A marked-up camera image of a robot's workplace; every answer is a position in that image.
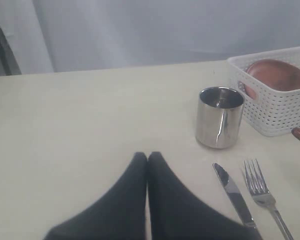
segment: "butter knife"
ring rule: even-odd
[[[220,182],[228,195],[232,205],[238,213],[243,225],[248,228],[249,233],[254,240],[263,240],[261,237],[254,219],[242,197],[239,188],[229,174],[217,163],[213,164],[214,170],[218,175]]]

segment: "metal tumbler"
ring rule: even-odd
[[[214,86],[201,91],[196,120],[197,140],[215,149],[234,145],[244,104],[244,96],[228,87]]]

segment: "white table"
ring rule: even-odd
[[[244,121],[230,149],[195,140],[199,91],[224,85],[223,61],[0,77],[0,240],[42,240],[101,197],[136,151],[161,151],[193,193],[240,222],[212,167],[221,164],[264,239],[283,239],[241,174],[242,159],[257,157],[300,240],[300,141],[262,136]]]

